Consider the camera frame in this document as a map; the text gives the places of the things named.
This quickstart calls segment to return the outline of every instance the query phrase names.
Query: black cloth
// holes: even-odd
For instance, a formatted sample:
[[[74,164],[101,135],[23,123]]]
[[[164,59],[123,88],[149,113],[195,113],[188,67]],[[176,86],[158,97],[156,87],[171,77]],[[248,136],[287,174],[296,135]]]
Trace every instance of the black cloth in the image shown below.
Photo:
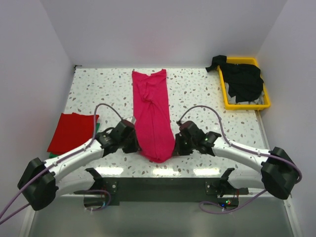
[[[224,82],[229,85],[228,94],[236,96],[236,103],[258,99],[263,91],[260,69],[251,64],[227,63],[226,60],[223,55],[213,57],[212,65],[206,70],[210,72],[217,66],[221,68]]]

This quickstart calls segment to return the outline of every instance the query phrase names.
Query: table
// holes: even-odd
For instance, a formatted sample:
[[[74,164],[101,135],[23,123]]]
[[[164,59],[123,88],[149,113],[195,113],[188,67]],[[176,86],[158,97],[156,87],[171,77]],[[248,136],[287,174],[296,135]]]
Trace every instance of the table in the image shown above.
[[[112,105],[124,118],[133,116],[131,72],[151,74],[152,68],[77,68],[68,96],[65,113],[93,114],[99,103]],[[225,110],[223,93],[217,71],[207,73],[201,68],[168,68],[167,87],[171,129],[179,132],[176,121],[191,106],[208,105],[222,117],[226,135],[233,141],[256,148],[264,148],[259,122],[254,111]],[[100,131],[119,122],[117,115],[106,107],[100,107],[98,122]],[[184,120],[192,120],[204,132],[220,132],[218,120],[212,111],[197,108]],[[220,177],[230,167],[250,169],[240,163],[220,157],[194,152],[187,157],[176,157],[156,164],[140,154],[124,154],[118,150],[102,159],[89,163],[107,177]]]

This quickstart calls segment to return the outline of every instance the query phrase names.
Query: gray floor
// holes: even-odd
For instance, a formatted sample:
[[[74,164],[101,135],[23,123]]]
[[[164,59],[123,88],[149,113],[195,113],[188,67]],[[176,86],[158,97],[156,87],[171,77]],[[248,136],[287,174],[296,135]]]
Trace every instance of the gray floor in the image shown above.
[[[290,237],[283,201],[260,197],[228,215],[197,203],[123,202],[90,215],[82,197],[61,197],[35,214],[30,237]]]

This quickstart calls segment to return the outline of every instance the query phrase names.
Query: yellow bin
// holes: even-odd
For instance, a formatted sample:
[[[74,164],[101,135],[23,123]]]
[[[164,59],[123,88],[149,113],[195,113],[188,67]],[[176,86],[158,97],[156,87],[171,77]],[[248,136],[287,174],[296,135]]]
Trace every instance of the yellow bin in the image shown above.
[[[235,63],[235,64],[252,64],[255,65],[257,67],[258,63],[257,60],[255,58],[235,58],[235,57],[227,57],[227,62],[228,63]],[[224,78],[223,78],[223,73],[222,70],[220,69],[220,67],[217,67],[217,70],[219,72],[219,77],[221,79],[221,85],[222,85],[222,90],[223,90],[223,96],[224,96],[224,103],[225,103],[225,108],[227,110],[263,110],[265,108],[270,107],[271,102],[268,96],[268,92],[266,89],[266,86],[263,84],[263,91],[265,93],[263,99],[264,99],[264,105],[232,105],[228,103],[228,99],[227,99],[227,93],[226,93],[226,88],[225,88],[225,82],[224,82]]]

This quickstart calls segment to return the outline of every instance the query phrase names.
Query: robotic arm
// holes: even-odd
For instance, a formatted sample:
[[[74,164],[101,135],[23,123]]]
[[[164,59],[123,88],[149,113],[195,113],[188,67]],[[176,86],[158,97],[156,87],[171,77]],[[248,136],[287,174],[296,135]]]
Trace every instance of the robotic arm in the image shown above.
[[[191,154],[193,150],[197,150],[202,154],[232,159],[252,168],[251,171],[242,173],[234,168],[227,169],[221,178],[212,178],[210,185],[208,185],[208,180],[206,180],[206,189],[213,188],[222,197],[224,194],[231,194],[235,190],[242,188],[259,188],[266,189],[277,198],[288,198],[297,182],[299,173],[294,168],[293,161],[283,149],[274,148],[272,151],[269,151],[236,142],[231,143],[219,133],[204,133],[192,121],[187,121],[184,124],[179,121],[178,125],[180,126],[180,132],[176,134],[174,156],[186,156]],[[56,197],[63,194],[80,190],[100,189],[105,185],[105,182],[104,178],[95,169],[86,169],[87,172],[84,172],[84,177],[78,177],[76,171],[83,169],[82,166],[93,160],[115,153],[120,148],[125,153],[141,150],[137,143],[134,125],[127,120],[121,120],[111,132],[105,130],[97,133],[95,140],[89,140],[64,155],[45,161],[41,161],[39,158],[33,159],[24,171],[18,183],[18,188],[22,189],[33,177],[47,167],[54,165],[22,192],[34,210],[45,208]],[[76,151],[76,155],[58,162]],[[266,157],[267,154],[281,159]],[[121,188],[126,187],[128,189],[128,186],[124,185],[127,182],[126,178],[125,180],[123,180],[124,178],[120,179],[122,179]],[[153,179],[154,182],[158,182],[158,180],[163,178]],[[111,194],[116,194],[117,188],[118,179],[113,179],[111,186],[107,186],[107,190]]]

